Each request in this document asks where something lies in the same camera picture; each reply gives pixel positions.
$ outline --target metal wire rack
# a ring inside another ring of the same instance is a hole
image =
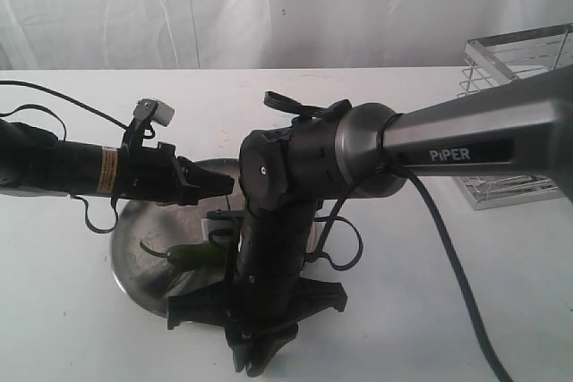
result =
[[[467,41],[458,97],[573,64],[573,23]],[[460,176],[458,186],[474,209],[562,197],[544,176]]]

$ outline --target white backdrop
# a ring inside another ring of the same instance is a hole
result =
[[[573,0],[0,0],[0,69],[460,64]]]

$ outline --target piper logo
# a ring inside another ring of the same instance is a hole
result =
[[[468,148],[430,149],[432,162],[471,160]]]

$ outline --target warning label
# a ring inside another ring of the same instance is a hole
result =
[[[101,171],[99,173],[98,192],[111,194],[117,175],[117,150],[101,147]]]

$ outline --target white tabletop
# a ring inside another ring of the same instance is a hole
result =
[[[199,160],[236,157],[255,128],[288,125],[262,104],[273,89],[324,106],[341,98],[408,112],[455,97],[459,68],[290,71],[2,72],[46,85],[128,123],[140,98],[175,108],[158,139]],[[117,146],[121,130],[31,89],[0,88],[0,111],[40,102],[68,125],[68,139]],[[17,117],[60,132],[42,114]],[[424,180],[449,226],[493,345],[516,381],[573,378],[573,207],[565,199],[475,212],[450,178]],[[94,222],[111,222],[92,199]],[[83,207],[66,198],[0,196],[0,380],[237,380],[221,329],[167,331],[115,284],[108,236],[88,231]],[[493,381],[455,277],[421,198],[409,184],[388,199],[347,202],[365,253],[349,272],[323,262],[308,276],[341,281],[344,313],[300,324],[260,380]],[[329,249],[355,250],[345,227]]]

